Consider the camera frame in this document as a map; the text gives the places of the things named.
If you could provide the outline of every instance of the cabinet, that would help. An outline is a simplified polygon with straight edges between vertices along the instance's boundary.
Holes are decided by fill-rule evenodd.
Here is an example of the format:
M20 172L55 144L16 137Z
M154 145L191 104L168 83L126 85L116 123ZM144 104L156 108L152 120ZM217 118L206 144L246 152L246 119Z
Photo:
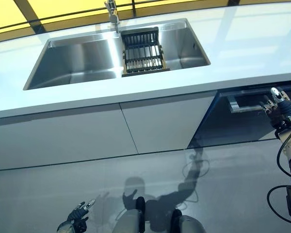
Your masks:
M187 148L215 94L120 103L138 153Z
M0 119L0 169L136 153L119 104Z

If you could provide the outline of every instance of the sink basin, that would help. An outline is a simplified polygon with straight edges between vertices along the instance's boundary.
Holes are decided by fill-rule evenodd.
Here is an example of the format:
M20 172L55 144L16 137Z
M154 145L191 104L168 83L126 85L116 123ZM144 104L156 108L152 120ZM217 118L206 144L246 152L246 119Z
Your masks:
M170 70L210 64L187 19L119 27L119 31L147 27L159 28L159 42ZM24 90L122 78L122 51L122 38L114 31L49 39Z

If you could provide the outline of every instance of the floor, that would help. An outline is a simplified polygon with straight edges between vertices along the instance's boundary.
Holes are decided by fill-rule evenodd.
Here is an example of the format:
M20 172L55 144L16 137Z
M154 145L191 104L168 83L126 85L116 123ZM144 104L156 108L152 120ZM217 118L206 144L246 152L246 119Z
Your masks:
M269 140L0 171L0 232L55 232L77 203L96 198L87 232L110 233L143 196L147 233L166 232L174 208L207 233L291 233L266 203L270 188L289 184L276 167L279 147ZM271 201L288 215L285 190Z

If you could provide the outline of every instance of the drawer handle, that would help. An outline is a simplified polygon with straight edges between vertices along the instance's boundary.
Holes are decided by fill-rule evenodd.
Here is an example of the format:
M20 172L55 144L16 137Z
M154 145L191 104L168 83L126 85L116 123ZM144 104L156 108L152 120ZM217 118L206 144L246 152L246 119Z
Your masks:
M244 113L244 112L263 110L260 105L240 107L237 101L235 100L234 96L227 96L227 100L229 102L229 109L231 113Z

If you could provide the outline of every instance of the countertop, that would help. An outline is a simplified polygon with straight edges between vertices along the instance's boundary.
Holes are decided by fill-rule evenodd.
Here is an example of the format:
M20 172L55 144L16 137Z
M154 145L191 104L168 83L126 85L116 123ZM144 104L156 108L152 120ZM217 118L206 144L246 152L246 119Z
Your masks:
M187 11L121 21L122 26L187 18L211 65L23 90L49 38L110 23L0 42L0 117L291 80L291 2Z

